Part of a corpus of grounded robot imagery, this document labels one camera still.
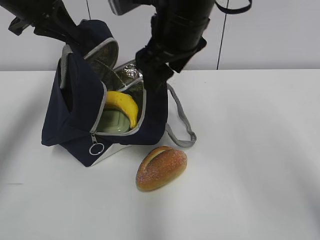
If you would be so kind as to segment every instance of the white wall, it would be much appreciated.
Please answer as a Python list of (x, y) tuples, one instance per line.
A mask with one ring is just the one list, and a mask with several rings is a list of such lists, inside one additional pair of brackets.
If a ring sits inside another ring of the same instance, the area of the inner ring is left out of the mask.
[[(155, 10), (141, 6), (126, 15), (111, 12), (108, 0), (88, 0), (93, 19), (105, 21), (119, 42), (118, 64), (135, 57), (150, 39), (150, 18)], [(88, 19), (86, 0), (64, 0), (74, 21)], [(230, 7), (247, 0), (230, 0)], [(320, 1), (253, 0), (252, 9), (227, 16), (219, 69), (310, 69), (320, 65)], [(0, 8), (0, 71), (55, 70), (63, 44), (36, 36), (29, 27), (21, 36), (9, 32), (14, 16)], [(186, 69), (216, 69), (224, 14), (216, 7), (204, 37), (208, 46)]]
[(253, 0), (249, 12), (227, 16), (219, 69), (320, 68), (319, 9), (318, 0)]

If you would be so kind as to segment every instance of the bag flap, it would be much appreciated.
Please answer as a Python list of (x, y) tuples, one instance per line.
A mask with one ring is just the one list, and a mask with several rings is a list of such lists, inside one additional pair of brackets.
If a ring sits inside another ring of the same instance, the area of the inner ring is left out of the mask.
[(64, 47), (53, 82), (42, 129), (42, 144), (46, 146), (87, 136), (106, 98), (104, 84), (77, 49), (70, 49)]

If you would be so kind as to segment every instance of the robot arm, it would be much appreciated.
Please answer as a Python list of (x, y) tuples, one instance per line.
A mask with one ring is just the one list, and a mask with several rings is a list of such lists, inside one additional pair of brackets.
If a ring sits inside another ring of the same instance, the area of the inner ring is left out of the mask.
[[(232, 12), (216, 0), (109, 0), (112, 10), (114, 3), (131, 6), (122, 14), (139, 5), (152, 5), (156, 9), (151, 19), (151, 39), (135, 56), (146, 88), (154, 91), (165, 84), (174, 71), (180, 73), (206, 46), (202, 35), (215, 4), (223, 12), (238, 14), (251, 8), (252, 0), (249, 1), (249, 6)], [(78, 30), (62, 0), (0, 0), (0, 6), (16, 16), (9, 27), (16, 35), (33, 26), (36, 35), (77, 45), (83, 56), (95, 47)]]

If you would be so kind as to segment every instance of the metal ring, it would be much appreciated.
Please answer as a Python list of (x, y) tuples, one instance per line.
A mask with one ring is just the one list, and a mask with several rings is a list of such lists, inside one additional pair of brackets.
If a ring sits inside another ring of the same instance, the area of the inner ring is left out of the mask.
[[(93, 149), (95, 146), (102, 146), (102, 150), (99, 151), (98, 153), (92, 153), (92, 149)], [(102, 143), (94, 143), (94, 144), (90, 147), (89, 153), (90, 153), (92, 156), (98, 156), (98, 155), (100, 155), (104, 150), (105, 150), (105, 145), (103, 145)]]

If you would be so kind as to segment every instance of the white table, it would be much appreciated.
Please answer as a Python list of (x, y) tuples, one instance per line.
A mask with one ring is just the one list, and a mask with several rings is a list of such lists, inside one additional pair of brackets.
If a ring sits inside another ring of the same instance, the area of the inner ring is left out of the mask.
[(320, 70), (176, 74), (198, 142), (183, 175), (150, 193), (135, 176), (154, 147), (85, 168), (41, 145), (54, 74), (0, 72), (1, 240), (320, 239)]

